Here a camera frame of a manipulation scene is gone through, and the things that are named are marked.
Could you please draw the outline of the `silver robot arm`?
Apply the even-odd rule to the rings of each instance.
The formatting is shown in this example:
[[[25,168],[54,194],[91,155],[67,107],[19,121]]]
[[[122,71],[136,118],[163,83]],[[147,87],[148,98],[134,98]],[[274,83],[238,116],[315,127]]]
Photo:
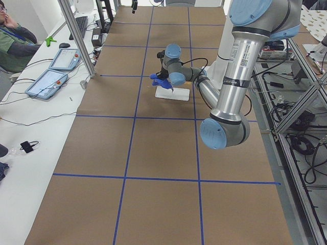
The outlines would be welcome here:
[[[301,1],[232,1],[228,17],[234,38],[221,89],[216,89],[202,68],[184,67],[181,49],[169,44],[157,57],[161,71],[152,74],[152,84],[165,89],[193,82],[212,107],[200,125],[203,143],[223,149],[243,143],[250,134],[240,112],[259,52],[267,41],[294,37],[300,29]]]

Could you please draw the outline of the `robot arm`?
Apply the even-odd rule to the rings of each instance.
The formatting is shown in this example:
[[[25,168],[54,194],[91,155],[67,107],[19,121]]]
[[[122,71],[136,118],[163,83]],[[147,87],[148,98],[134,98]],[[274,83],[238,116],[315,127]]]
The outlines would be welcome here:
[[[164,4],[164,0],[161,0],[161,1],[149,1],[149,2],[154,7],[159,7],[159,6],[162,6]],[[132,3],[131,3],[132,14],[135,14],[136,13],[137,7],[138,7],[138,0],[132,0]]]

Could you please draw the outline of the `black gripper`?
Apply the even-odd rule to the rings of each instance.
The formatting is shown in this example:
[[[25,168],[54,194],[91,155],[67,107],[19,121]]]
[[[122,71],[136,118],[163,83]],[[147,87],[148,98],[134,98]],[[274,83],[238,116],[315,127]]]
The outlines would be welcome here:
[[[135,10],[134,9],[137,9],[137,5],[138,5],[138,0],[132,0],[131,8],[133,9],[132,10],[132,13],[133,14],[135,14]]]
[[[159,78],[168,78],[169,77],[169,72],[168,68],[162,66],[160,72],[158,73]]]

